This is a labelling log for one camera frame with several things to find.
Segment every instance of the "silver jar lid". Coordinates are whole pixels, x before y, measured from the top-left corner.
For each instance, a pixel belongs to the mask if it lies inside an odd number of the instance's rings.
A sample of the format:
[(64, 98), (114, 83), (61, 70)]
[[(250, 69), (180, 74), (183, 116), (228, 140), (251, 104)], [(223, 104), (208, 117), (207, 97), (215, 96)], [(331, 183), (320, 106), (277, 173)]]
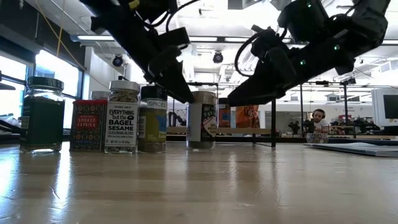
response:
[(108, 96), (111, 93), (108, 91), (91, 91), (91, 99), (105, 99), (108, 98)]
[(136, 82), (130, 82), (130, 81), (125, 81), (125, 80), (114, 80), (111, 81), (111, 84), (109, 86), (110, 90), (134, 90), (138, 91), (141, 89), (140, 85)]

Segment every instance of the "green spice jar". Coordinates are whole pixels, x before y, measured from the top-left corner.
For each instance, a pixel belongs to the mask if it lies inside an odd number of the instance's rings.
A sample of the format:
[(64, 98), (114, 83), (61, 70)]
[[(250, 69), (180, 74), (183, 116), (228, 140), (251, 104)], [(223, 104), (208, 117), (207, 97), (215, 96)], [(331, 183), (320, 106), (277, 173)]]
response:
[(138, 151), (165, 152), (167, 93), (159, 86), (141, 88)]
[(111, 81), (105, 131), (106, 153), (133, 153), (137, 147), (140, 86), (124, 80)]
[(63, 82), (29, 77), (21, 121), (21, 151), (59, 151), (63, 136)]

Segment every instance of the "wooden table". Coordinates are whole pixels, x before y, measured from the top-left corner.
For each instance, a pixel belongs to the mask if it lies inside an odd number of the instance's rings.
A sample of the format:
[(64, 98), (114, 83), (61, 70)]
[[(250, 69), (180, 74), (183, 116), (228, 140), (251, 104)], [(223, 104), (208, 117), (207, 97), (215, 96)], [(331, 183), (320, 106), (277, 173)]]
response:
[(0, 148), (0, 223), (397, 223), (398, 160), (278, 144), (165, 154)]

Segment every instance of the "jar lid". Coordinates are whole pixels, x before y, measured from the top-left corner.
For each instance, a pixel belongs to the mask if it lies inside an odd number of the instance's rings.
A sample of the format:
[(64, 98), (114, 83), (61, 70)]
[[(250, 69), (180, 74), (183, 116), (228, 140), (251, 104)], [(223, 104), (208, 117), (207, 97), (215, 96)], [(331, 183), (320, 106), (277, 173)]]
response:
[(139, 92), (140, 86), (136, 82), (130, 82), (125, 80), (113, 80), (109, 86), (110, 90), (135, 90)]
[(27, 86), (28, 87), (41, 86), (47, 88), (55, 88), (62, 91), (63, 81), (47, 77), (29, 77), (27, 79)]
[(164, 88), (157, 85), (143, 86), (141, 88), (141, 99), (148, 98), (167, 100), (167, 92)]
[(91, 91), (91, 99), (107, 98), (111, 93), (108, 91)]
[(229, 104), (228, 98), (219, 98), (218, 99), (218, 104)]

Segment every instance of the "green jar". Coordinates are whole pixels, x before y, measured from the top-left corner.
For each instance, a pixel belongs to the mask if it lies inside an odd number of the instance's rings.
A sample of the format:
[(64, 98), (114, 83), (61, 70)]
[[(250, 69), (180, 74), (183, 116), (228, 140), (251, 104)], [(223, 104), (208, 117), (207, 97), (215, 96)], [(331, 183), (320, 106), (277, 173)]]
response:
[(21, 151), (59, 151), (63, 137), (63, 82), (29, 77), (21, 121)]
[(139, 106), (138, 151), (165, 152), (167, 93), (159, 86), (141, 88)]

